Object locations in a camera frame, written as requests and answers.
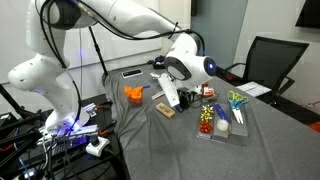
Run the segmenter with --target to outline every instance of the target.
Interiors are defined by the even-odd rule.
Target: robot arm
[[[42,29],[39,20],[41,13],[45,23],[50,17],[51,33],[57,47],[55,53],[48,45],[53,40],[46,38]],[[52,104],[54,111],[46,121],[46,129],[50,133],[70,128],[77,114],[76,93],[56,81],[70,64],[63,55],[66,31],[96,23],[120,33],[124,38],[133,39],[132,36],[135,36],[135,40],[142,40],[137,35],[145,31],[153,30],[162,34],[173,29],[176,32],[181,30],[155,11],[130,0],[31,0],[26,35],[27,44],[37,54],[33,59],[15,67],[8,77],[18,89],[37,92]],[[45,32],[50,32],[47,25],[44,29]],[[198,37],[187,33],[167,35],[172,35],[171,40],[174,41],[165,59],[168,73],[188,89],[208,81],[214,74],[215,65],[209,57],[196,56],[200,48]],[[88,120],[88,114],[81,110],[80,119],[73,129],[79,129]]]

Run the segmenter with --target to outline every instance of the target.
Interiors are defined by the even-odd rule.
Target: orange toy
[[[133,105],[140,105],[142,103],[143,87],[136,88],[124,86],[124,93],[127,95],[128,102]]]

